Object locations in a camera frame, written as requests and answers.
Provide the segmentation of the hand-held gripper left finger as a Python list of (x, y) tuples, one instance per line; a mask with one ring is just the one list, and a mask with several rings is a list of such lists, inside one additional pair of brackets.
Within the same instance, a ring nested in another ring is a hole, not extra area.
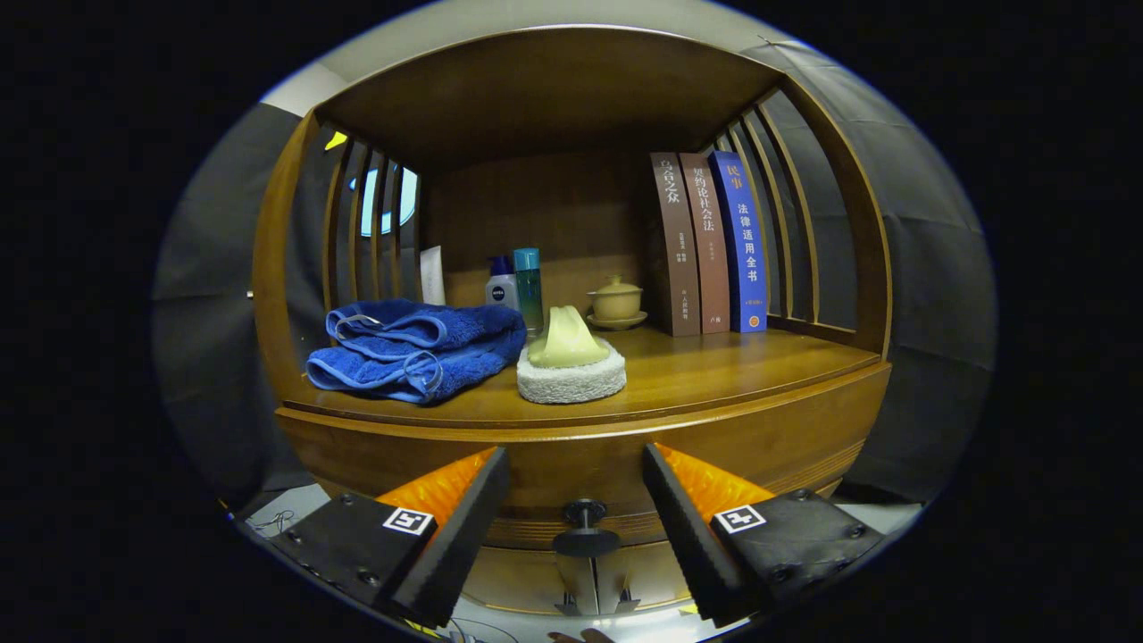
[(487, 448), (376, 499), (335, 497), (269, 544), (379, 614), (443, 627), (509, 480), (505, 448)]

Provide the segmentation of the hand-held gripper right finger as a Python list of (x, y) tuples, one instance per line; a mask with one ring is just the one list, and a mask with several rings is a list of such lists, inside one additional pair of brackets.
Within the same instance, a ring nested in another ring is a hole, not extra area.
[(642, 480), (698, 613), (719, 627), (804, 602), (885, 538), (812, 489), (774, 495), (665, 445), (644, 448)]

